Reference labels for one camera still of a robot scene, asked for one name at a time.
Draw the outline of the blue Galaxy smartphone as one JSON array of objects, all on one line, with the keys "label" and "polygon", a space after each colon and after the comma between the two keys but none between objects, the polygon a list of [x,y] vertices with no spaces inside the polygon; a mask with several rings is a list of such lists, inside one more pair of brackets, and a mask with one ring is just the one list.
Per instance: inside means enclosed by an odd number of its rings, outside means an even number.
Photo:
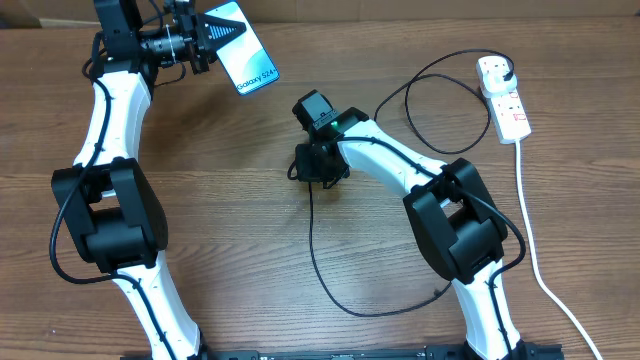
[{"label": "blue Galaxy smartphone", "polygon": [[246,26],[243,34],[216,52],[239,95],[247,95],[279,79],[275,63],[237,2],[212,8],[206,15],[243,22]]}]

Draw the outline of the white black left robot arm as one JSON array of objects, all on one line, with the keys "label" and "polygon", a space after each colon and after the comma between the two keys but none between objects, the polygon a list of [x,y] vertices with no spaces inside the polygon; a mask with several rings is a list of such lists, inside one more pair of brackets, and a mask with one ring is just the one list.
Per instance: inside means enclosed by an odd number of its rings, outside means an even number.
[{"label": "white black left robot arm", "polygon": [[134,1],[97,1],[101,24],[83,75],[94,90],[85,143],[73,165],[55,171],[59,210],[49,258],[63,280],[113,282],[151,347],[152,359],[211,359],[214,354],[180,299],[166,260],[168,223],[138,152],[142,123],[162,68],[208,71],[217,52],[249,32],[243,20],[198,13],[191,1],[167,1],[146,30]]}]

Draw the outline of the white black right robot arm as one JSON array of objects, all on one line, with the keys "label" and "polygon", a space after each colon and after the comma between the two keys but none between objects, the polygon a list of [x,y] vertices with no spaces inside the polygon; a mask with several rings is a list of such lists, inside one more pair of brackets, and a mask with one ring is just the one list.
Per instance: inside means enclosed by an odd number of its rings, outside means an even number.
[{"label": "white black right robot arm", "polygon": [[295,149],[289,176],[334,187],[360,170],[401,197],[417,246],[428,265],[455,288],[476,358],[517,359],[523,348],[513,325],[501,276],[503,242],[513,222],[492,200],[478,170],[418,154],[387,135],[361,110],[338,112],[316,90],[293,114],[309,135]]}]

